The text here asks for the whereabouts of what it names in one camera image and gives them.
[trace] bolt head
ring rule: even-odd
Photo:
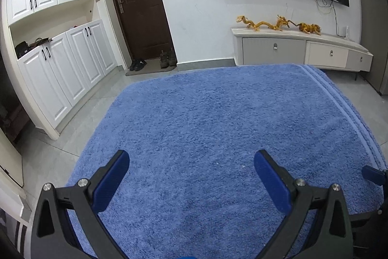
[[[51,183],[46,183],[44,186],[43,186],[43,190],[44,191],[48,191],[51,189]]]
[[[88,184],[88,179],[83,178],[83,179],[78,180],[78,185],[80,187],[85,187],[87,184]]]
[[[301,178],[296,179],[295,183],[296,183],[296,185],[298,185],[300,187],[304,187],[306,185],[306,181],[301,179]]]
[[[341,190],[341,186],[338,184],[338,183],[333,183],[331,185],[331,188],[334,190],[334,191],[340,191]]]

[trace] white wall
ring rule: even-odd
[[[336,34],[334,12],[320,13],[315,0],[163,0],[163,3],[179,63],[232,58],[230,28],[242,26],[235,22],[238,15],[275,23],[279,14],[297,22],[319,24],[324,33]],[[359,43],[360,0],[349,0],[349,3],[350,7],[335,4],[338,29],[342,32],[348,25],[350,39]],[[104,25],[110,26],[106,5],[99,4]]]

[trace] doormat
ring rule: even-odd
[[[132,75],[141,75],[141,74],[152,74],[152,73],[163,73],[163,72],[169,72],[175,69],[177,66],[169,66],[167,68],[160,68],[159,58],[153,58],[150,60],[145,60],[147,62],[147,65],[144,66],[143,69],[140,71],[130,71],[128,70],[125,74],[126,76],[132,76]]]

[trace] gold dragon figurine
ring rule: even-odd
[[[317,35],[321,35],[321,27],[319,25],[308,25],[304,22],[301,22],[300,24],[295,24],[291,20],[288,20],[288,22],[292,23],[296,27],[299,27],[300,31],[305,32],[307,34],[316,33]]]
[[[270,23],[265,22],[265,21],[260,21],[260,22],[255,24],[252,20],[247,20],[245,16],[238,16],[236,19],[236,22],[243,22],[247,25],[248,29],[252,28],[252,29],[255,29],[255,31],[259,31],[259,28],[262,25],[266,25],[269,29],[279,30],[279,31],[283,31],[281,29],[281,27],[284,25],[286,25],[287,27],[290,27],[288,25],[289,20],[287,20],[285,17],[279,16],[279,15],[277,15],[277,17],[278,17],[278,19],[277,19],[276,25],[271,25]]]

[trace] brown door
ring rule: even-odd
[[[156,58],[172,49],[162,0],[113,0],[129,53],[134,58]]]

